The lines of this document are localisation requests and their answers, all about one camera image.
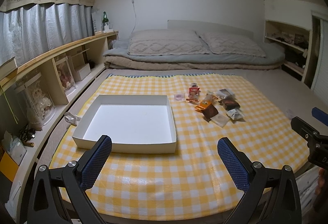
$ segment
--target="beige pillow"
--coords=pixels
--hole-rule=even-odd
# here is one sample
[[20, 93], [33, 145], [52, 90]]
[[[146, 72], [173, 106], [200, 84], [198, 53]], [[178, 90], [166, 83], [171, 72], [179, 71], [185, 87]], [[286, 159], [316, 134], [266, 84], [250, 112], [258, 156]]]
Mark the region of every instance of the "beige pillow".
[[240, 54], [265, 57], [265, 52], [250, 38], [232, 33], [205, 32], [199, 36], [214, 54]]
[[209, 54], [195, 31], [145, 30], [132, 34], [128, 54], [133, 56], [165, 56]]

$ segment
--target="green bottle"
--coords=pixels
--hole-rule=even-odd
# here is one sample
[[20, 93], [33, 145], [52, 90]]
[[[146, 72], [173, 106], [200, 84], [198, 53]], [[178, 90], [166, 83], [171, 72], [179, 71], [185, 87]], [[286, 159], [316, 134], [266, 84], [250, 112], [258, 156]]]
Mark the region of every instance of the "green bottle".
[[104, 17], [103, 17], [103, 21], [102, 21], [102, 25], [103, 25], [103, 30], [109, 30], [109, 20], [107, 18], [107, 14], [104, 11]]

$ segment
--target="gingham cloth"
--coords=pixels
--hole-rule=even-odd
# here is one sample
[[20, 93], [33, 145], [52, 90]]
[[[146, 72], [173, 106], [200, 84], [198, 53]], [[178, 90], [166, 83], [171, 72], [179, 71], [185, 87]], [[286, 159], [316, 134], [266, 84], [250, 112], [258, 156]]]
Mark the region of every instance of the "gingham cloth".
[[[190, 83], [207, 90], [230, 88], [236, 94], [245, 121], [229, 121], [224, 128], [207, 123], [187, 102], [175, 102], [174, 94], [186, 93]], [[79, 116], [100, 94], [168, 95], [177, 131], [175, 154], [111, 153], [94, 187], [86, 193], [102, 214], [143, 220], [179, 220], [223, 212], [235, 207], [238, 191], [217, 152], [221, 137], [228, 137], [251, 161], [268, 168], [289, 164], [294, 172], [307, 161], [305, 141], [290, 121], [250, 82], [240, 76], [205, 73], [164, 77], [110, 75], [84, 104]], [[51, 168], [78, 160], [84, 149], [72, 139], [71, 126], [58, 146]], [[69, 201], [61, 190], [63, 199]]]

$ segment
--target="metal screw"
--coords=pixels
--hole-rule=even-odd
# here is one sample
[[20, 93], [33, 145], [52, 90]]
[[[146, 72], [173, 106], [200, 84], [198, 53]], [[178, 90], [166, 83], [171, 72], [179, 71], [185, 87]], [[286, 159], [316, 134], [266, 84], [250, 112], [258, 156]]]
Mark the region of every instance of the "metal screw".
[[287, 171], [291, 171], [292, 168], [291, 168], [289, 165], [286, 165], [286, 166], [285, 166], [285, 170], [287, 170]]
[[70, 168], [75, 167], [76, 166], [76, 161], [69, 161], [67, 164]]
[[262, 164], [260, 162], [253, 163], [254, 168], [262, 168]]
[[46, 168], [47, 168], [47, 167], [46, 167], [45, 165], [42, 165], [42, 166], [39, 167], [39, 171], [45, 171]]

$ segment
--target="white cable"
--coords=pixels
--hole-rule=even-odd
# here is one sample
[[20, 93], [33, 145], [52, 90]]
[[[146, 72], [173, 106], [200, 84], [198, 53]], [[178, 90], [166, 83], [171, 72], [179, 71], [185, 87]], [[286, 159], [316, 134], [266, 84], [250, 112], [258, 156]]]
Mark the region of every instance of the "white cable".
[[131, 34], [132, 34], [134, 32], [134, 29], [136, 28], [136, 25], [137, 25], [137, 13], [136, 13], [136, 8], [134, 7], [134, 0], [131, 0], [131, 1], [132, 1], [132, 5], [133, 5], [134, 16], [135, 16], [134, 27], [133, 27], [133, 30], [131, 32]]

